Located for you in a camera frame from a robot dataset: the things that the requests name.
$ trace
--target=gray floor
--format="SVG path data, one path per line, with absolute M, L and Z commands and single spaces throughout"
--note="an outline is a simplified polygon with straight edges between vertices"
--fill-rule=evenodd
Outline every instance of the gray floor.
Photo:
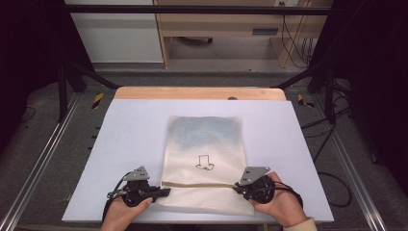
M 100 69 L 100 73 L 126 86 L 269 87 L 281 83 L 301 70 L 292 66 L 284 70 L 278 68 L 276 57 L 272 53 L 264 52 L 271 49 L 267 39 L 215 38 L 213 44 L 180 39 L 175 41 L 173 48 L 170 67 L 167 70 L 160 66 L 139 64 L 132 66 L 142 67 L 139 72 L 134 72 L 135 69 L 129 68 L 129 65 L 122 66 L 125 69 L 112 72 L 111 65 L 109 68 L 102 66 L 104 68 Z M 68 203 L 66 198 L 75 190 L 93 146 L 93 136 L 97 135 L 97 127 L 102 124 L 103 116 L 115 93 L 114 90 L 108 90 L 89 78 L 86 80 L 89 86 L 85 93 L 81 93 L 78 108 L 21 215 L 17 229 L 23 230 L 23 225 L 60 226 L 56 230 L 62 230 L 61 226 L 76 227 L 73 230 L 79 230 L 79 227 L 98 227 L 98 224 L 61 222 Z M 316 100 L 321 98 L 320 95 L 309 95 L 304 88 L 306 85 L 307 80 L 286 90 L 300 125 L 321 118 L 318 108 L 297 103 L 300 93 L 306 102 L 318 103 Z M 105 95 L 98 109 L 94 110 L 90 106 L 98 92 L 104 92 Z M 37 90 L 30 96 L 28 105 L 34 108 L 36 113 L 28 121 L 21 123 L 0 156 L 1 217 L 12 206 L 57 124 L 57 86 L 53 84 Z M 347 107 L 347 102 L 340 99 L 337 105 L 336 111 L 339 111 Z M 29 118 L 33 112 L 33 109 L 27 109 L 22 120 Z M 326 131 L 327 127 L 323 123 L 305 130 L 304 135 L 313 137 Z M 408 230 L 407 196 L 400 190 L 386 167 L 371 162 L 370 151 L 352 117 L 343 115 L 338 118 L 335 131 L 356 166 L 387 229 Z M 306 138 L 312 156 L 316 155 L 326 135 L 327 133 Z M 332 173 L 348 182 L 332 141 L 322 149 L 316 167 L 318 171 Z M 338 204 L 346 201 L 346 190 L 339 182 L 326 176 L 321 176 L 320 179 L 330 201 Z M 371 230 L 356 196 L 353 196 L 352 203 L 345 208 L 331 208 L 335 221 L 319 225 L 319 230 Z M 277 227 L 272 226 L 269 230 L 277 230 Z

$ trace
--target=wooden edge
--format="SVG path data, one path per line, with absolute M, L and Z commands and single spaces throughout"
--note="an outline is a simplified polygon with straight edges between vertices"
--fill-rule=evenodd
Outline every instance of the wooden edge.
M 286 100 L 280 89 L 122 87 L 115 99 L 228 99 Z

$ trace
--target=white tabletop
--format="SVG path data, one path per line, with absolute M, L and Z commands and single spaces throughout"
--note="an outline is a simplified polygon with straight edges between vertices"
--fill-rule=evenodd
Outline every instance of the white tabletop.
M 160 186 L 170 116 L 240 116 L 247 164 L 276 171 L 301 194 L 307 216 L 316 222 L 334 220 L 290 101 L 173 99 L 113 100 L 63 220 L 100 221 L 107 193 L 126 172 L 140 166 L 147 169 L 149 184 Z M 135 222 L 264 223 L 273 219 L 260 213 L 195 214 L 152 204 Z

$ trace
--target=gray gripper bracket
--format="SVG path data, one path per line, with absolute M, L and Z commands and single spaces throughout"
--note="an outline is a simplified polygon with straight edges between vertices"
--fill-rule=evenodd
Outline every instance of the gray gripper bracket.
M 240 186 L 252 184 L 269 171 L 270 167 L 246 167 L 240 181 Z
M 148 180 L 150 178 L 146 168 L 139 167 L 123 177 L 123 181 Z

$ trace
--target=table surface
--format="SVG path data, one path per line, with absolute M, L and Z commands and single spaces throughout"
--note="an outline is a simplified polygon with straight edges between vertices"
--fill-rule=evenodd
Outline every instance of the table surface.
M 240 100 L 224 100 L 230 97 Z M 315 217 L 317 222 L 333 220 L 292 103 L 286 101 L 283 91 L 158 87 L 117 90 L 63 220 L 99 221 L 106 198 L 96 199 L 96 193 L 110 192 L 124 173 L 139 167 L 135 163 L 146 167 L 151 185 L 160 185 L 164 158 L 160 153 L 165 150 L 166 122 L 172 115 L 241 116 L 247 164 L 267 166 L 279 172 L 284 182 L 302 195 L 309 216 Z M 92 191 L 95 199 L 84 201 L 84 193 L 89 197 Z M 135 222 L 264 223 L 272 219 L 260 213 L 253 217 L 180 213 L 152 204 Z

